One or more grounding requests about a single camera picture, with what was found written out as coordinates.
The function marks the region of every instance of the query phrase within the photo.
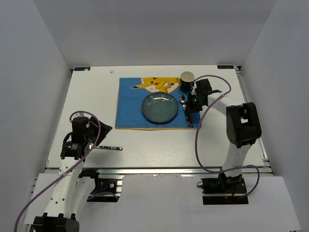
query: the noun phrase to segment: silver spoon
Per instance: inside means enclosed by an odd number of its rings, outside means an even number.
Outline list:
[[[184,111],[185,120],[187,121],[187,126],[192,128],[193,123],[191,122],[190,115],[188,113],[186,113],[186,111],[185,111],[185,109],[187,108],[187,101],[186,101],[184,95],[182,95],[179,98],[179,102],[183,105],[183,111]]]

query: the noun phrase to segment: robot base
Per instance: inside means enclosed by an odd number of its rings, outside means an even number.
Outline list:
[[[215,204],[249,204],[248,197],[239,197],[237,194],[246,194],[246,184],[242,176],[239,181],[230,185],[225,185],[225,181],[219,175],[218,178],[204,178],[203,185],[203,205]]]

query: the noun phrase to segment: metal cup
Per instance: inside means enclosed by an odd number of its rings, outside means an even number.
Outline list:
[[[191,82],[194,81],[194,75],[191,72],[183,72],[180,75],[180,90],[183,93],[190,91]]]

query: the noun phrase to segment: blue placemat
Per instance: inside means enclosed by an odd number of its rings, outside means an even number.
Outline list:
[[[178,113],[168,124],[154,124],[148,121],[141,111],[141,103],[144,98],[152,92],[158,91],[171,94],[178,102]],[[179,78],[176,77],[120,78],[115,127],[150,130],[151,128],[189,129],[184,117],[183,106],[178,101],[182,94],[179,88]],[[191,114],[191,120],[196,128],[200,121],[199,113]]]

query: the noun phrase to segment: white wall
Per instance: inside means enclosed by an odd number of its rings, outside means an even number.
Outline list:
[[[44,170],[70,70],[32,0],[0,7],[0,227],[11,232]]]
[[[309,231],[309,1],[278,0],[242,67],[267,154]]]
[[[34,0],[79,65],[241,65],[276,0]]]

